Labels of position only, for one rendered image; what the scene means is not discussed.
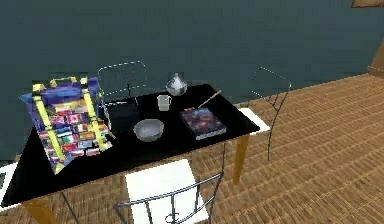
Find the brown framed picture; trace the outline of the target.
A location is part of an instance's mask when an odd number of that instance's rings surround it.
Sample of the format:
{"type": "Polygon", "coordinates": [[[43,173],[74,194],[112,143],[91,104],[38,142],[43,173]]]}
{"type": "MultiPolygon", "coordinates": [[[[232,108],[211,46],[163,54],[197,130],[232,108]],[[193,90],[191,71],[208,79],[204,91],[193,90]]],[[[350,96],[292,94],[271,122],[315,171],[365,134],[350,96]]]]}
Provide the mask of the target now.
{"type": "Polygon", "coordinates": [[[352,8],[384,7],[384,0],[352,0],[352,8]]]}

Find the clear glass vase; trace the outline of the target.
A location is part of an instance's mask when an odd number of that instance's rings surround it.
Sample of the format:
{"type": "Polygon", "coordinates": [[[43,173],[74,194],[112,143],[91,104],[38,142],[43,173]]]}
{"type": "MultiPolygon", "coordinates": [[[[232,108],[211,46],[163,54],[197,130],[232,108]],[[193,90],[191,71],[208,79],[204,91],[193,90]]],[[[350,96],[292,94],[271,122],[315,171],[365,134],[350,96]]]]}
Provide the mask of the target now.
{"type": "Polygon", "coordinates": [[[173,96],[181,96],[187,90],[187,83],[184,82],[178,73],[166,85],[167,91],[173,96]]]}

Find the grey metal bowl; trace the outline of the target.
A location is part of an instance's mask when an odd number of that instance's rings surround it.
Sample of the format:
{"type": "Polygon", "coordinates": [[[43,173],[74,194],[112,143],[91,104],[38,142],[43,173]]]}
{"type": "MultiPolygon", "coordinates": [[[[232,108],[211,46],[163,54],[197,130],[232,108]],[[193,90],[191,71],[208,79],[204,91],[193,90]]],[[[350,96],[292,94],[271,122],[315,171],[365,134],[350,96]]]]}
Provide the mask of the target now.
{"type": "Polygon", "coordinates": [[[164,124],[158,119],[144,119],[134,126],[133,131],[139,140],[153,142],[162,136],[164,124]]]}

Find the black table with wooden legs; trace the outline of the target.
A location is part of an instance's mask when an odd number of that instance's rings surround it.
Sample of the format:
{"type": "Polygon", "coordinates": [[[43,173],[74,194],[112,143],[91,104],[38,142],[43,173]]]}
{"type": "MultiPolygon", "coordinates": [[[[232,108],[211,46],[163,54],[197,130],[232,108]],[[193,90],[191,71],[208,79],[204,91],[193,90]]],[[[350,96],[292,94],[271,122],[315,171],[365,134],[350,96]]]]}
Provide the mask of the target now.
{"type": "Polygon", "coordinates": [[[36,130],[32,130],[13,174],[2,205],[9,206],[85,184],[141,165],[181,155],[199,148],[235,139],[259,129],[221,95],[209,101],[208,109],[227,127],[224,134],[196,140],[183,123],[180,112],[198,106],[215,93],[202,84],[189,87],[172,99],[166,112],[158,110],[157,95],[130,98],[111,108],[112,147],[99,155],[78,157],[55,175],[36,130]],[[158,119],[165,125],[160,139],[138,140],[133,126],[142,119],[158,119]]]}

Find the dark colourful book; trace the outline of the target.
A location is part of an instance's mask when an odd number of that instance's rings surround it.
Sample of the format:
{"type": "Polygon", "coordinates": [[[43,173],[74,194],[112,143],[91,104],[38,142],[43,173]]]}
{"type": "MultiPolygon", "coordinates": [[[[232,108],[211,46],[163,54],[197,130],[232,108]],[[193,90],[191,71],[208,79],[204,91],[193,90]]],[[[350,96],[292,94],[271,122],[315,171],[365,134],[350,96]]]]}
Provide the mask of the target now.
{"type": "Polygon", "coordinates": [[[180,117],[196,140],[224,134],[227,127],[206,107],[182,111],[180,117]]]}

